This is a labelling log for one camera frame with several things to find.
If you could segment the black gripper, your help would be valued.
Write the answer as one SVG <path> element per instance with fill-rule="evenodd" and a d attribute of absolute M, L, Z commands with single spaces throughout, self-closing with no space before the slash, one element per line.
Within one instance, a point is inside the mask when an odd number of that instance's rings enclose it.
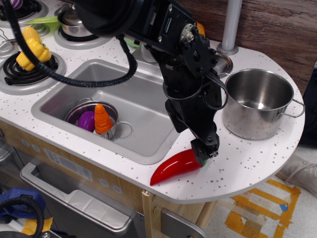
<path fill-rule="evenodd" d="M 165 108 L 176 131 L 189 129 L 196 137 L 191 141 L 196 161 L 205 164 L 216 157 L 219 136 L 213 119 L 220 109 L 220 88 L 207 84 L 184 92 L 165 85 L 165 95 Z"/>

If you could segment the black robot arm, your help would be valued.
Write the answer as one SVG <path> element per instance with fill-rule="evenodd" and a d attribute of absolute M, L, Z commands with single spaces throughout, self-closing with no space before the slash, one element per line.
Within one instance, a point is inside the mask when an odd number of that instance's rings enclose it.
<path fill-rule="evenodd" d="M 191 13 L 173 0 L 76 0 L 84 26 L 99 37 L 125 35 L 142 43 L 159 64 L 168 115 L 178 132 L 190 130 L 199 164 L 217 155 L 213 121 L 227 91 L 214 67 L 215 50 Z"/>

